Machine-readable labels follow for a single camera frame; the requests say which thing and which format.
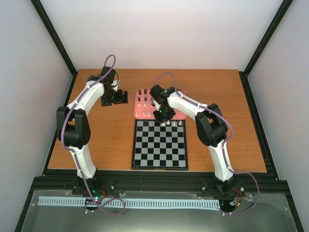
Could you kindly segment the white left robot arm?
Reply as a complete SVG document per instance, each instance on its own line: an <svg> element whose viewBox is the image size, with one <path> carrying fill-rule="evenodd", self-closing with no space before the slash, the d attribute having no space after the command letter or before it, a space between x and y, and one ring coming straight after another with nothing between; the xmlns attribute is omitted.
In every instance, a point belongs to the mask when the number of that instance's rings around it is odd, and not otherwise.
<svg viewBox="0 0 309 232"><path fill-rule="evenodd" d="M56 111L56 134L64 149L68 150L77 168L77 175L86 179L83 185L89 194L100 190L100 182L94 177L94 166L89 141L91 129L88 114L96 101L102 106L128 103L128 92L119 88L120 80L112 67L104 66L101 74L89 76L86 85L73 102Z"/></svg>

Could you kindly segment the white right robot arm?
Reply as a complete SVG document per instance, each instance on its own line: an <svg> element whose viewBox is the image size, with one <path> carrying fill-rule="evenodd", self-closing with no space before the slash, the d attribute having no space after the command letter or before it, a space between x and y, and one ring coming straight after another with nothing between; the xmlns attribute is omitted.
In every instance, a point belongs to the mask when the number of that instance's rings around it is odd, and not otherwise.
<svg viewBox="0 0 309 232"><path fill-rule="evenodd" d="M163 89L155 85L150 89L156 111L154 117L159 123L171 120L178 110L192 118L196 123L199 140L208 147L215 167L215 177L225 182L233 173L227 157L227 148L223 144L227 138L227 123L222 119L220 108L216 104L201 104L177 91L174 87Z"/></svg>

